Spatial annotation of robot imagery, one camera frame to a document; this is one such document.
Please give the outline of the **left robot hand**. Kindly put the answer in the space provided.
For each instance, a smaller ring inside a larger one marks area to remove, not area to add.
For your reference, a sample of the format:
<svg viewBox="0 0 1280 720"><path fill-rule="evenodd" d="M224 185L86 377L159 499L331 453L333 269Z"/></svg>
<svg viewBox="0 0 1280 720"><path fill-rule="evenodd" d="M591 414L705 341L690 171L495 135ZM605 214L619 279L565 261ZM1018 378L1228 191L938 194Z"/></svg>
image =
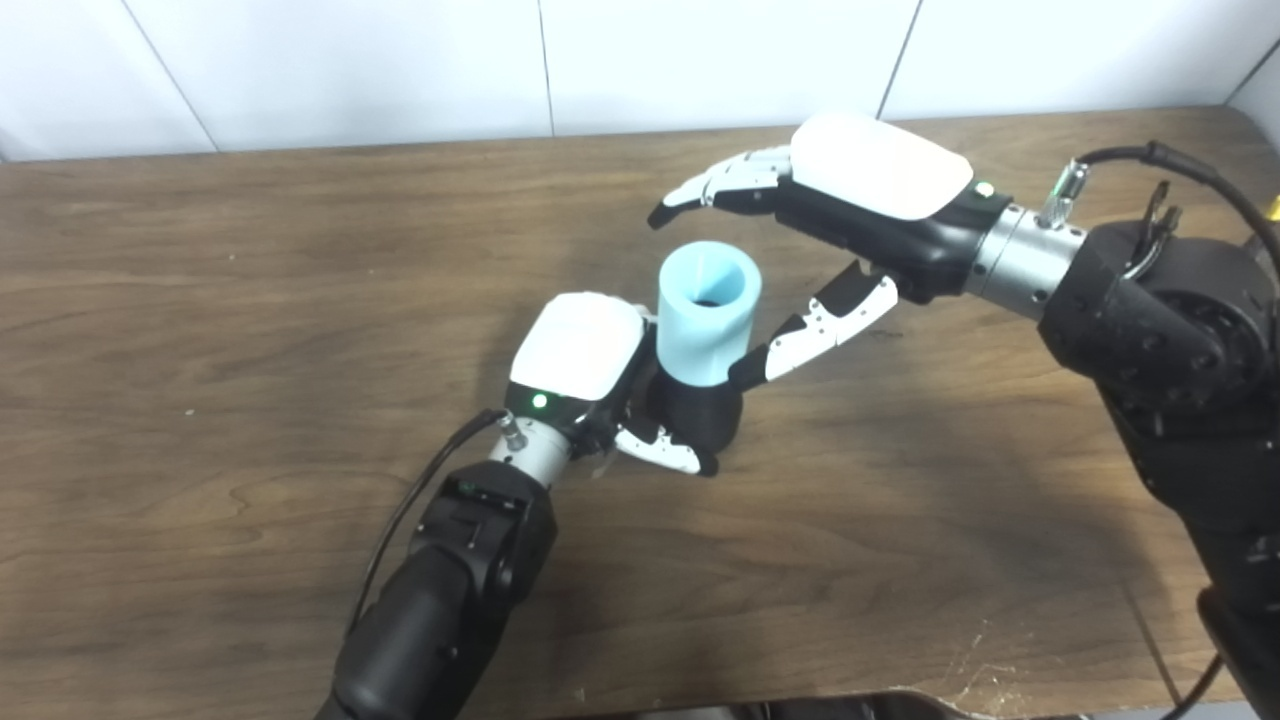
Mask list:
<svg viewBox="0 0 1280 720"><path fill-rule="evenodd" d="M595 292L559 293L538 314L509 368L490 457L549 488L570 462L622 452L669 470L716 477L712 454L632 409L654 357L657 322L643 305Z"/></svg>

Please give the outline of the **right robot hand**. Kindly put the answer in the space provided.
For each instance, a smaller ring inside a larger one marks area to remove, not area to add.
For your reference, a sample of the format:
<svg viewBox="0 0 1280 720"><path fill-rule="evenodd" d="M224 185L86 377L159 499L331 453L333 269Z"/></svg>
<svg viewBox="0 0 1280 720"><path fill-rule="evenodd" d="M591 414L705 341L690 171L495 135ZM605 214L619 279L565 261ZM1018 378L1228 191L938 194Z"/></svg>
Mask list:
<svg viewBox="0 0 1280 720"><path fill-rule="evenodd" d="M728 370L740 392L781 378L856 337L900 300L959 296L986 236L1012 199L927 138L859 114L827 113L783 146L708 167L650 213L654 229L696 208L773 217L854 261Z"/></svg>

